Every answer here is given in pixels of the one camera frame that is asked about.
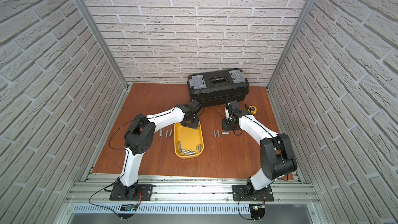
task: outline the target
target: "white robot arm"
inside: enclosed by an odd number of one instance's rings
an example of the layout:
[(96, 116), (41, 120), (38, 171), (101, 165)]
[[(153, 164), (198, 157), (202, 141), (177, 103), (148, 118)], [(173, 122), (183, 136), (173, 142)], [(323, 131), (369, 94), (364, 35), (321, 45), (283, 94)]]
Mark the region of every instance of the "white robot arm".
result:
[[(185, 127), (196, 128), (199, 122), (196, 115), (201, 108), (200, 103), (193, 100), (189, 105), (178, 105), (159, 114), (138, 114), (125, 134), (126, 157), (114, 190), (117, 189), (126, 199), (133, 199), (137, 194), (142, 156), (151, 146), (154, 133), (177, 122)], [(277, 178), (297, 169), (291, 142), (286, 134), (277, 134), (262, 125), (251, 113), (242, 111), (237, 101), (226, 104), (225, 112), (223, 130), (244, 130), (260, 145), (261, 169), (249, 177), (248, 195), (264, 190)]]

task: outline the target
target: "aluminum rail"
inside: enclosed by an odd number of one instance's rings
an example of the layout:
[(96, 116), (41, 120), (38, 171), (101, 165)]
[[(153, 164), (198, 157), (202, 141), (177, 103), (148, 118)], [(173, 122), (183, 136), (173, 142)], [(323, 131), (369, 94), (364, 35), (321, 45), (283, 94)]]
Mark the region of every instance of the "aluminum rail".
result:
[(310, 13), (310, 10), (312, 6), (314, 5), (316, 0), (306, 0), (300, 15), (298, 16), (297, 22), (286, 42), (286, 45), (282, 51), (281, 58), (279, 59), (278, 63), (276, 64), (275, 70), (271, 75), (271, 78), (269, 79), (268, 85), (266, 86), (267, 91), (271, 88), (272, 84), (276, 80), (276, 77), (279, 74), (279, 71), (281, 70), (281, 67), (283, 63), (286, 60), (287, 54), (289, 53), (291, 47), (293, 46), (293, 43), (296, 41), (296, 38), (299, 36), (299, 33), (301, 31), (302, 26), (304, 25), (304, 22), (306, 21), (308, 14)]
[[(119, 175), (90, 174), (83, 183), (74, 183), (65, 202), (86, 203), (101, 188), (111, 184)], [(222, 179), (204, 177), (138, 176), (139, 183), (153, 184), (150, 201), (147, 203), (222, 203), (236, 204), (233, 200), (232, 185), (245, 185), (245, 179)], [(294, 181), (278, 181), (271, 185), (274, 201), (267, 204), (318, 204), (311, 184)], [(91, 202), (115, 203), (109, 200), (110, 192), (101, 191)]]
[(88, 28), (91, 30), (94, 38), (96, 39), (99, 47), (101, 48), (102, 52), (105, 55), (105, 58), (108, 60), (109, 64), (111, 65), (113, 71), (115, 72), (117, 79), (119, 79), (120, 83), (124, 87), (124, 89), (128, 89), (129, 85), (126, 82), (122, 72), (120, 71), (115, 58), (113, 58), (111, 50), (109, 49), (108, 45), (106, 44), (104, 38), (102, 37), (101, 31), (99, 30), (97, 24), (94, 21), (93, 16), (91, 15), (89, 9), (87, 8), (86, 3), (84, 0), (73, 0), (76, 4), (77, 9), (82, 14), (83, 19), (86, 21)]

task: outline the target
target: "wooden floor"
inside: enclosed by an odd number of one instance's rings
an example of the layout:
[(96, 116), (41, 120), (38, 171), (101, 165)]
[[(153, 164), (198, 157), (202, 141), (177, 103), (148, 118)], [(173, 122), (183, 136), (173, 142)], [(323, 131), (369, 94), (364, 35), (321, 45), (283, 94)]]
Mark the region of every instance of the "wooden floor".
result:
[[(189, 102), (186, 85), (133, 84), (92, 172), (121, 173), (125, 152), (110, 149), (108, 141), (111, 134), (122, 124), (133, 119), (138, 113), (156, 114), (169, 110), (176, 104), (188, 104)], [(265, 87), (250, 87), (250, 92), (245, 100), (239, 102), (242, 109), (244, 109), (245, 103), (255, 105), (257, 107), (256, 119), (269, 129), (278, 132)], [(199, 117), (205, 143), (205, 149), (201, 156), (191, 159), (177, 157), (174, 153), (174, 136), (160, 138), (157, 132), (152, 146), (142, 158), (139, 174), (248, 178), (257, 172), (260, 168), (260, 147), (257, 142), (246, 132), (240, 136), (235, 136), (231, 132), (229, 135), (221, 135), (221, 138), (214, 138), (214, 130), (218, 129), (222, 132), (222, 117), (216, 111), (225, 116), (223, 107), (206, 107), (204, 113)], [(129, 125), (122, 127), (113, 136), (112, 147), (124, 148), (123, 135)], [(173, 125), (164, 128), (163, 134), (172, 128)]]

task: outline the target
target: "gray latch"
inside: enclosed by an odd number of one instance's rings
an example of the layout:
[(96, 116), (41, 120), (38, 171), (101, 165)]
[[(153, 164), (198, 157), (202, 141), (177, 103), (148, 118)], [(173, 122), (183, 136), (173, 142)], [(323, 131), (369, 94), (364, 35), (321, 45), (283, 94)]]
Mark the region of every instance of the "gray latch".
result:
[(193, 89), (206, 88), (205, 79), (203, 79), (203, 75), (192, 76), (192, 78), (189, 79), (189, 87), (193, 87)]
[(231, 74), (232, 79), (234, 80), (234, 83), (239, 83), (239, 82), (245, 82), (246, 76), (243, 74), (242, 71), (240, 70), (231, 70), (229, 71)]

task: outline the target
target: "white brick wall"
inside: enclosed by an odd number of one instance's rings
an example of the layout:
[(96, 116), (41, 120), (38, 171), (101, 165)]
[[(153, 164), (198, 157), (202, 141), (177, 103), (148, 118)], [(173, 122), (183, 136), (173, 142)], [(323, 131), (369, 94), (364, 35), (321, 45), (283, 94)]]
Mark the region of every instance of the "white brick wall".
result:
[(316, 0), (270, 89), (330, 223), (398, 221), (398, 0)]
[(265, 86), (305, 0), (85, 2), (128, 83), (238, 67)]
[(0, 222), (52, 223), (122, 89), (72, 0), (0, 9)]

